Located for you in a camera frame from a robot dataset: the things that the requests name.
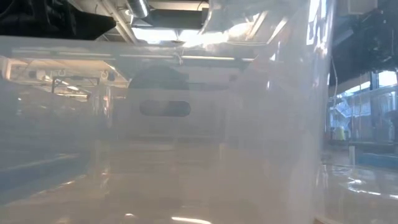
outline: fluorescent light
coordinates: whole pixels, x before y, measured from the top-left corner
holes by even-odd
[[[79,91],[79,88],[77,88],[75,86],[68,86],[68,88],[71,89],[71,90]]]
[[[69,94],[69,93],[56,93],[59,96],[78,96],[78,97],[87,97],[87,95],[84,94]]]
[[[242,58],[242,61],[244,61],[244,62],[253,62],[254,58]]]
[[[77,56],[111,56],[110,54],[83,53],[83,52],[59,52],[59,55],[77,55]]]
[[[190,55],[183,55],[181,56],[183,59],[200,59],[200,60],[235,60],[232,57],[209,57],[209,56],[190,56]]]
[[[170,55],[120,55],[120,57],[173,59]]]
[[[181,221],[181,222],[189,222],[189,223],[198,223],[198,224],[211,224],[209,221],[199,220],[196,218],[183,218],[183,217],[172,217],[174,221]]]
[[[177,35],[174,30],[170,29],[141,29],[132,28],[137,39],[144,40],[150,44],[158,44],[164,40],[177,40]]]

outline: clear plastic container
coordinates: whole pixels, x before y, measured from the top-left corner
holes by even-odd
[[[334,4],[212,0],[178,47],[0,37],[0,222],[313,223]]]

